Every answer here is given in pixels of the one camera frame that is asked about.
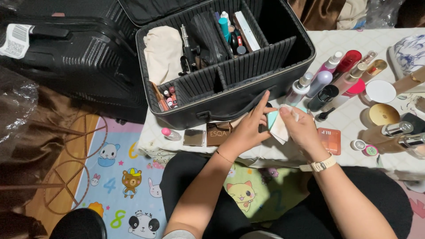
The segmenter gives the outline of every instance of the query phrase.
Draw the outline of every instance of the barcode sticker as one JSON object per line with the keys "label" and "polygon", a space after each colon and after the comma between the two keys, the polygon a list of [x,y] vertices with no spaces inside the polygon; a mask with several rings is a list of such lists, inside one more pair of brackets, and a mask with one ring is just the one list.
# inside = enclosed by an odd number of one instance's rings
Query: barcode sticker
{"label": "barcode sticker", "polygon": [[6,30],[6,41],[0,47],[0,55],[15,59],[25,56],[29,48],[29,31],[34,26],[22,24],[9,24]]}

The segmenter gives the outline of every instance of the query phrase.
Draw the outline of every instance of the blue makeup tube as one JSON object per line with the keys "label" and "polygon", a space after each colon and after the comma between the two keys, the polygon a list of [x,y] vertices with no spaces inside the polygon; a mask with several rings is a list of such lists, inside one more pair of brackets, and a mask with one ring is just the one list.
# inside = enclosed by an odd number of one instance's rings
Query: blue makeup tube
{"label": "blue makeup tube", "polygon": [[229,27],[227,25],[227,18],[220,18],[220,20],[218,20],[218,23],[220,24],[221,30],[223,31],[223,35],[224,38],[226,39],[227,42],[229,42],[230,40],[230,34],[229,34]]}

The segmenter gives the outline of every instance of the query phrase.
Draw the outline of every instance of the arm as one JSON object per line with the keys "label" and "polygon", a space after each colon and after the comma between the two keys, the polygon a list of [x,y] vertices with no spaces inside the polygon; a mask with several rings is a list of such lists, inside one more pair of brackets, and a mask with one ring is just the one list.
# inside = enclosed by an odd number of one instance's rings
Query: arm
{"label": "arm", "polygon": [[226,142],[218,148],[220,154],[213,154],[184,191],[171,214],[164,235],[183,229],[197,239],[202,238],[233,162],[241,153],[270,137],[268,132],[258,132],[259,123],[266,125],[266,117],[263,114],[276,110],[265,107],[269,94],[267,91],[258,106],[242,119]]}
{"label": "arm", "polygon": [[[318,138],[311,116],[297,108],[294,110],[300,115],[298,122],[287,109],[280,110],[293,140],[310,155],[311,161],[321,162],[328,159],[329,153]],[[382,213],[351,182],[338,164],[320,172],[313,172],[313,175],[344,238],[397,238]]]}

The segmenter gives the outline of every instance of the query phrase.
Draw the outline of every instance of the blue floral pillow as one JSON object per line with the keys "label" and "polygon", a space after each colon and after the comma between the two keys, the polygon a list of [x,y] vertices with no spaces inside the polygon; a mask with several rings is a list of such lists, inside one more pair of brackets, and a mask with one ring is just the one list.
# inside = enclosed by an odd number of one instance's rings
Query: blue floral pillow
{"label": "blue floral pillow", "polygon": [[425,35],[405,37],[388,53],[396,75],[401,79],[425,65]]}

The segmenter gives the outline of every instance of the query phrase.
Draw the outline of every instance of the gold bracelet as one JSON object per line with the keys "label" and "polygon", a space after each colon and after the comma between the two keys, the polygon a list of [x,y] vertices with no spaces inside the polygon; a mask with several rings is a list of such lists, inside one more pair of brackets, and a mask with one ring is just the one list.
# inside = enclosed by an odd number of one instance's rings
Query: gold bracelet
{"label": "gold bracelet", "polygon": [[223,157],[223,155],[221,155],[219,152],[218,152],[218,150],[215,150],[216,151],[216,153],[218,153],[223,159],[225,159],[225,160],[227,160],[227,162],[229,162],[229,163],[231,163],[231,164],[233,164],[234,162],[231,162],[230,160],[228,160],[228,159],[226,159],[225,157]]}

